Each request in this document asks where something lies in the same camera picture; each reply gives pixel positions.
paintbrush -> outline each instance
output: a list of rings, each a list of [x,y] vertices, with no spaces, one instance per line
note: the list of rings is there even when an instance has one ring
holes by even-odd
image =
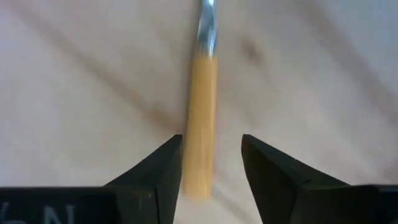
[[[211,197],[215,148],[218,59],[217,5],[203,0],[193,58],[187,132],[183,155],[183,191],[194,200]]]

metal ferrule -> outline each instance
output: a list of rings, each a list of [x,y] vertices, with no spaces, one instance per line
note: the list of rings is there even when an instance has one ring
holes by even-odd
[[[217,47],[217,3],[216,0],[203,0],[203,8],[198,28],[198,49],[210,57]]]

white lettering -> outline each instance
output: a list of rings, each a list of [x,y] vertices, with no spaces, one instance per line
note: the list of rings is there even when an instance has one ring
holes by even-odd
[[[26,222],[22,220],[6,220],[8,206],[10,206],[10,203],[8,202],[4,202],[1,206],[0,224],[26,224]]]
[[[75,223],[75,214],[74,214],[75,207],[73,205],[66,205],[65,208],[67,209],[67,217],[68,217],[67,223],[74,224]],[[44,207],[44,224],[62,224],[62,222],[58,218],[57,212],[55,211],[54,208],[49,207],[49,206]]]

wood grain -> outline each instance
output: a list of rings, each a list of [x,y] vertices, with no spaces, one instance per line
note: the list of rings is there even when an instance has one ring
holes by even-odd
[[[395,1],[220,0],[214,191],[180,223],[260,223],[253,134],[397,183]],[[0,1],[0,185],[102,185],[186,127],[197,0]]]

brush handle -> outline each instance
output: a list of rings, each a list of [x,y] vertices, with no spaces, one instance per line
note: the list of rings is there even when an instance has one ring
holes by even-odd
[[[183,190],[186,196],[194,200],[205,200],[211,197],[217,74],[217,58],[197,53],[193,61],[183,155]]]

